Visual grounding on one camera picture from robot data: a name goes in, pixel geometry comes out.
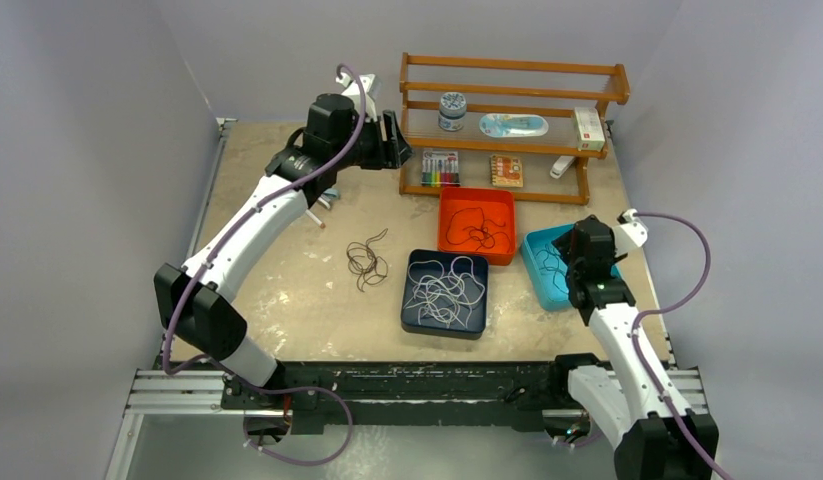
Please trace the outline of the dark blue plastic bin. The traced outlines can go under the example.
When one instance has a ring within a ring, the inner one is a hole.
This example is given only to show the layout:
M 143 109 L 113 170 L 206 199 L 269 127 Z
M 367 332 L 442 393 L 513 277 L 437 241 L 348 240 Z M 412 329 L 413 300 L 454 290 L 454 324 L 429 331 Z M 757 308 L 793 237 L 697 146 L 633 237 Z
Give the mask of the dark blue plastic bin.
M 487 325 L 489 262 L 415 249 L 408 257 L 400 323 L 408 333 L 479 339 Z

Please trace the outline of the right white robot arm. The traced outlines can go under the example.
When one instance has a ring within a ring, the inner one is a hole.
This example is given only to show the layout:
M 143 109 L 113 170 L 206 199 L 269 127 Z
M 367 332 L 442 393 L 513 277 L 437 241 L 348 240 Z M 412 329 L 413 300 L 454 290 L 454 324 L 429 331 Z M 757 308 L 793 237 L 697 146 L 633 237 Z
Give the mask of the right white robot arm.
M 697 413 L 663 368 L 627 283 L 613 267 L 644 246 L 646 213 L 629 209 L 610 226 L 590 215 L 553 241 L 566 266 L 568 299 L 612 366 L 567 360 L 548 392 L 563 407 L 577 402 L 613 449 L 619 479 L 710 479 L 718 473 L 719 429 Z

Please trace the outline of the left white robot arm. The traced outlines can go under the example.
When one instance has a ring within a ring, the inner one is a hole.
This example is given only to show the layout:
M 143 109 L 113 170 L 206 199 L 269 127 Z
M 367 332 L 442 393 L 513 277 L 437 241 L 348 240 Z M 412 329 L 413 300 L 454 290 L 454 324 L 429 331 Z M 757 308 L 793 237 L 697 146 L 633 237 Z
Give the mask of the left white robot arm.
M 233 305 L 240 287 L 279 235 L 335 185 L 339 171 L 399 169 L 412 155 L 395 111 L 371 116 L 347 95 L 319 95 L 305 126 L 271 158 L 248 201 L 216 236 L 182 265 L 165 263 L 155 273 L 164 370 L 180 370 L 170 360 L 179 338 L 247 383 L 246 395 L 259 408 L 279 405 L 285 367 L 248 336 Z

